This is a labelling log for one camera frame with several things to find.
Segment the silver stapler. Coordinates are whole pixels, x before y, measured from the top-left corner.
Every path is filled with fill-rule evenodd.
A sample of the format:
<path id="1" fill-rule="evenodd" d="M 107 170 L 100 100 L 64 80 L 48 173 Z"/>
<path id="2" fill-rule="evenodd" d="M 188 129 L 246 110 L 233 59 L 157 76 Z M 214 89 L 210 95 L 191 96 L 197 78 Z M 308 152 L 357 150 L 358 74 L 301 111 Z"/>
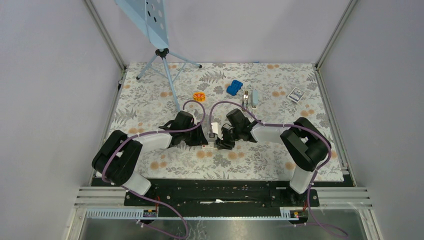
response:
<path id="1" fill-rule="evenodd" d="M 256 89 L 253 89 L 251 92 L 245 90 L 243 93 L 242 104 L 244 108 L 251 108 L 256 110 L 259 105 L 259 93 Z"/>

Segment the cardboard staple box sleeve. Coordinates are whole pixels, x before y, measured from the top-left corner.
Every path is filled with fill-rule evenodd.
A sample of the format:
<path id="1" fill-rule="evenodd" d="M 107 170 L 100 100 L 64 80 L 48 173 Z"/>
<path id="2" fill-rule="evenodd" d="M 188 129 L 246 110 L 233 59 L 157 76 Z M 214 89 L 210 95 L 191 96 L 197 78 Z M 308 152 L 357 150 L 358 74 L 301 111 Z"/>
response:
<path id="1" fill-rule="evenodd" d="M 219 124 L 218 122 L 211 122 L 209 125 L 209 138 L 213 139 L 219 136 Z"/>

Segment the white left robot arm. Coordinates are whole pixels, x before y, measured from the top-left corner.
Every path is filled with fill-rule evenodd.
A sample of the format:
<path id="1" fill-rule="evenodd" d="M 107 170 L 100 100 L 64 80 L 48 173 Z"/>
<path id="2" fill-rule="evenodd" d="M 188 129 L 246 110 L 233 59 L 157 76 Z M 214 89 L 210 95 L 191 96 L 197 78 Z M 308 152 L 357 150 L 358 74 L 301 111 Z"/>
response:
<path id="1" fill-rule="evenodd" d="M 136 199 L 144 206 L 152 204 L 155 192 L 151 182 L 135 168 L 141 154 L 159 149 L 168 149 L 181 142 L 186 145 L 206 144 L 203 121 L 196 121 L 186 111 L 179 111 L 175 119 L 159 126 L 156 131 L 144 132 L 140 136 L 128 136 L 121 130 L 113 131 L 92 160 L 91 166 L 108 183 L 113 183 L 136 193 Z"/>

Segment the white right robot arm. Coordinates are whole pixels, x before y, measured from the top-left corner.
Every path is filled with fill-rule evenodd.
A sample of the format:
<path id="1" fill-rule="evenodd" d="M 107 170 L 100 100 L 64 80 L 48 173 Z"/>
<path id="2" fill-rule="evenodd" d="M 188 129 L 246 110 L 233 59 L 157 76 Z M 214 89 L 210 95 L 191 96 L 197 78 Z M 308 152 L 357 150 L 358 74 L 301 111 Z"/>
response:
<path id="1" fill-rule="evenodd" d="M 301 205 L 307 199 L 306 191 L 312 185 L 319 163 L 331 155 L 330 142 L 305 117 L 292 124 L 264 123 L 258 119 L 250 121 L 241 110 L 234 109 L 226 118 L 229 123 L 221 129 L 211 124 L 210 135 L 216 136 L 215 147 L 231 150 L 239 140 L 284 145 L 296 164 L 286 198 L 293 206 Z"/>

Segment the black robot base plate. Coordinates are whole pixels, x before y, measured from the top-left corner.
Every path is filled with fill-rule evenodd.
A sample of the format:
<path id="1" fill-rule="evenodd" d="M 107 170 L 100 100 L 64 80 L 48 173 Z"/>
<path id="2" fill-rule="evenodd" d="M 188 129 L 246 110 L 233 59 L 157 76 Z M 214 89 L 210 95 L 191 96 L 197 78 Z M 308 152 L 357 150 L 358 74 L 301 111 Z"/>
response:
<path id="1" fill-rule="evenodd" d="M 279 217 L 320 205 L 315 190 L 298 194 L 288 181 L 152 178 L 146 197 L 174 207 L 183 217 Z"/>

